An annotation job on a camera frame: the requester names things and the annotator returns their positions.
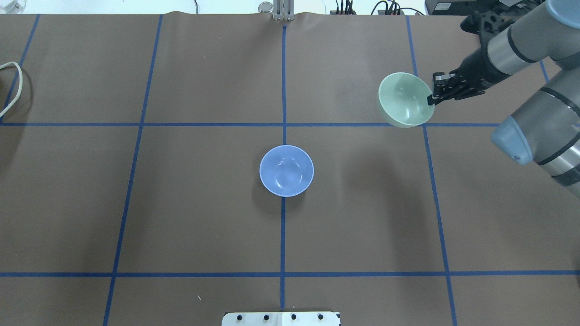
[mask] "blue bowl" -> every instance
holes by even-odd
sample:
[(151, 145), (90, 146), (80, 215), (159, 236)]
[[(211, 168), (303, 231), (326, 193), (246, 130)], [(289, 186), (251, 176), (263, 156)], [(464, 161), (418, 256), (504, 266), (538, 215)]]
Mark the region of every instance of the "blue bowl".
[(302, 149), (282, 145), (268, 151), (260, 163), (260, 179), (266, 189), (281, 197), (296, 196), (308, 188), (314, 164)]

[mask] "black rubber ring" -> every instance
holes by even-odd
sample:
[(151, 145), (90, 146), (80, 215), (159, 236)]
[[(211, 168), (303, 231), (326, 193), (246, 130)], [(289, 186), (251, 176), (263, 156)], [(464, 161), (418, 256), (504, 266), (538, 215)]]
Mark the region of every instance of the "black rubber ring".
[(528, 59), (528, 57), (524, 56), (524, 54), (523, 54), (523, 53), (521, 53), (521, 52), (520, 52), (520, 51), (517, 49), (516, 45), (513, 43), (513, 38), (512, 38), (512, 27), (511, 27), (511, 26), (510, 26), (510, 27), (508, 28), (508, 30), (507, 30), (507, 38), (508, 38), (508, 39), (507, 39), (507, 41), (509, 42), (509, 46), (511, 46), (511, 47), (512, 47), (512, 51), (513, 51), (513, 53), (515, 53), (515, 54), (516, 54), (516, 56), (517, 56), (518, 58), (520, 58), (521, 60), (524, 60), (524, 61), (525, 61), (525, 62), (527, 62), (527, 63), (536, 63), (536, 62), (537, 62), (537, 61), (534, 61), (534, 60), (532, 60), (532, 59)]
[(580, 182), (580, 164), (568, 172), (553, 176), (552, 179), (564, 187), (572, 186)]
[(562, 103), (566, 104), (566, 106), (568, 106), (570, 109), (572, 109), (572, 111), (574, 111), (576, 113), (576, 115), (580, 118), (580, 107), (578, 107), (576, 105), (576, 103), (572, 102), (572, 100), (565, 97), (562, 93), (560, 93), (556, 90), (553, 90), (551, 88), (542, 87), (542, 88), (540, 88), (540, 90), (544, 93), (548, 93), (548, 94), (552, 95), (553, 97), (559, 99)]
[(569, 150), (570, 147), (574, 146), (580, 140), (580, 132), (576, 134), (576, 137), (572, 138), (564, 147), (560, 148), (559, 151), (552, 154), (552, 156), (548, 157), (547, 159), (539, 162), (538, 165), (544, 165), (552, 162), (556, 157), (564, 154), (565, 151)]

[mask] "gray metal bracket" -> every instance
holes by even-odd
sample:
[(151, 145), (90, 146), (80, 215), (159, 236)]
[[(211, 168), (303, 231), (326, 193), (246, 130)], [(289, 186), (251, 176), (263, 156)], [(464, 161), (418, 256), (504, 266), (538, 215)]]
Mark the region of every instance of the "gray metal bracket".
[(274, 0), (274, 20), (294, 20), (294, 0)]

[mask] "white label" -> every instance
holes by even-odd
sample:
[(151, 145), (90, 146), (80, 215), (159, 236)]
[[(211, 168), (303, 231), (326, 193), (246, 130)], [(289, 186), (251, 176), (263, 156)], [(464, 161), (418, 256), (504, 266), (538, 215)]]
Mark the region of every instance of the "white label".
[(450, 2), (442, 2), (442, 3), (438, 3), (437, 6), (435, 6), (435, 10), (447, 10), (450, 7), (451, 7)]

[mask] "bowl rim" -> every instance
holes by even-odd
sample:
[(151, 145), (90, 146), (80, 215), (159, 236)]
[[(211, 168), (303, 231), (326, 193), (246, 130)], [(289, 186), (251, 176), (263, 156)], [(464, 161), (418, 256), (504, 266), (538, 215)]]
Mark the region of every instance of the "bowl rim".
[(393, 117), (392, 117), (392, 116), (391, 116), (391, 115), (390, 115), (390, 114), (389, 114), (389, 113), (388, 113), (388, 112), (385, 110), (385, 106), (383, 105), (383, 101), (380, 99), (380, 89), (383, 87), (383, 83), (384, 83), (384, 82), (385, 82), (385, 81), (386, 81), (386, 80), (387, 80), (389, 77), (391, 77), (391, 76), (395, 76), (395, 75), (409, 75), (409, 76), (413, 76), (413, 77), (415, 77), (415, 79), (418, 79), (418, 80), (420, 80), (420, 81), (421, 81), (421, 83), (423, 83), (423, 85), (426, 87), (426, 89), (428, 89), (428, 90), (429, 90), (429, 93), (433, 94), (433, 91), (431, 90), (431, 88), (429, 87), (429, 85), (427, 85), (427, 83), (426, 83), (424, 80), (422, 80), (421, 78), (419, 78), (418, 76), (416, 76), (416, 75), (414, 75), (414, 74), (406, 73), (406, 72), (404, 72), (404, 71), (399, 71), (399, 72), (397, 72), (397, 73), (392, 73), (392, 74), (389, 74), (389, 75), (387, 75), (387, 76), (386, 76), (386, 77), (384, 77), (384, 78), (383, 78), (383, 80), (380, 82), (380, 84), (379, 84), (379, 89), (378, 89), (378, 91), (377, 91), (377, 97), (379, 98), (380, 109), (381, 109), (381, 110), (382, 110), (382, 111), (383, 111), (385, 114), (387, 114), (387, 115), (388, 115), (388, 116), (389, 116), (389, 117), (390, 117), (390, 118), (391, 118), (393, 121), (396, 121), (396, 123), (398, 123), (398, 124), (401, 124), (401, 125), (405, 125), (405, 126), (419, 126), (419, 125), (422, 125), (422, 124), (424, 124), (425, 122), (429, 121), (429, 119), (431, 119), (431, 117), (433, 117), (433, 113), (435, 112), (435, 105), (430, 105), (430, 106), (428, 106), (428, 107), (431, 107), (431, 108), (432, 108), (431, 114), (429, 115), (429, 117), (427, 118), (427, 120), (425, 120), (425, 121), (421, 122), (420, 124), (409, 124), (409, 123), (406, 123), (406, 122), (399, 121), (399, 120), (397, 120), (397, 119), (393, 118)]
[[(268, 188), (268, 186), (264, 182), (264, 179), (262, 178), (262, 166), (264, 164), (264, 159), (270, 154), (270, 152), (272, 152), (278, 148), (281, 148), (281, 147), (293, 147), (293, 148), (300, 150), (301, 152), (303, 152), (306, 155), (306, 157), (308, 158), (308, 162), (310, 163), (310, 166), (312, 167), (312, 177), (310, 178), (310, 180), (308, 180), (308, 184), (306, 185), (306, 187), (304, 187), (304, 189), (302, 189), (301, 191), (299, 191), (296, 194), (282, 195), (282, 194), (276, 193), (272, 189)], [(264, 156), (262, 157), (262, 160), (260, 161), (259, 175), (260, 175), (260, 181), (262, 181), (262, 184), (264, 185), (264, 187), (266, 189), (268, 189), (269, 192), (275, 194), (276, 196), (280, 196), (280, 197), (294, 197), (296, 195), (302, 194), (304, 191), (306, 191), (306, 189), (308, 189), (308, 187), (310, 187), (310, 184), (312, 184), (312, 180), (314, 180), (314, 162), (312, 161), (312, 158), (310, 158), (310, 155), (308, 155), (308, 153), (306, 151), (304, 151), (302, 148), (300, 148), (298, 146), (294, 146), (294, 145), (280, 145), (280, 146), (276, 146), (276, 147), (270, 149), (266, 154), (264, 154)]]

